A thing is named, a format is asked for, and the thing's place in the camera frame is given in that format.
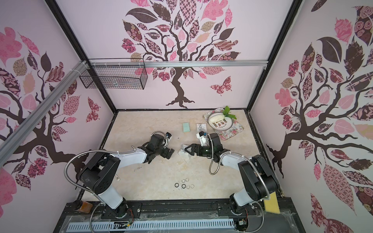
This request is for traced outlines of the mint green box lid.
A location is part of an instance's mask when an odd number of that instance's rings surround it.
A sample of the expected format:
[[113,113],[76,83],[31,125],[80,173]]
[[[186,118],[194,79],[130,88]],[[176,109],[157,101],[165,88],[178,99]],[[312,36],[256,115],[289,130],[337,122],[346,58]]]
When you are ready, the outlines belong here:
[[190,132],[190,125],[189,125],[188,122],[183,123],[182,126],[183,126],[183,132],[184,133]]

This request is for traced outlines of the clear plastic ring bag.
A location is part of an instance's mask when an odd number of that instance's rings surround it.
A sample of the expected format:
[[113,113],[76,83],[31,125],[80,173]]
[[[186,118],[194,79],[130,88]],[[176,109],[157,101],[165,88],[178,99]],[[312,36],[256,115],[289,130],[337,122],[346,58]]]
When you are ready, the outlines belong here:
[[207,125],[205,123],[197,123],[197,132],[207,133]]

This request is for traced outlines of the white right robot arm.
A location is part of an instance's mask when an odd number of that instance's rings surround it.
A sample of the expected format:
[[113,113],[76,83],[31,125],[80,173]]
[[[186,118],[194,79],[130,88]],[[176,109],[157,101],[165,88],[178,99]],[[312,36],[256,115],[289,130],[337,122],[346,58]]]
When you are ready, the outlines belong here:
[[217,133],[200,132],[197,138],[200,144],[183,146],[182,150],[191,156],[210,159],[210,175],[216,175],[222,166],[240,172],[244,188],[230,196],[230,208],[234,214],[240,215],[254,202],[271,200],[271,194],[275,194],[280,188],[278,179],[263,156],[247,158],[225,149]]

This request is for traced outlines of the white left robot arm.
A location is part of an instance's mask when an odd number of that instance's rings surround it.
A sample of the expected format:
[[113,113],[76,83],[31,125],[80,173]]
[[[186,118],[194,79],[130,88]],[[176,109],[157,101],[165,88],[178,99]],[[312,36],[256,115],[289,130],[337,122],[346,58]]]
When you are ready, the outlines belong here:
[[101,198],[114,217],[123,218],[129,207],[125,198],[112,185],[117,171],[134,164],[149,164],[158,155],[170,159],[174,153],[173,149],[168,148],[171,137],[169,132],[156,131],[148,142],[132,152],[97,152],[78,174],[79,181]]

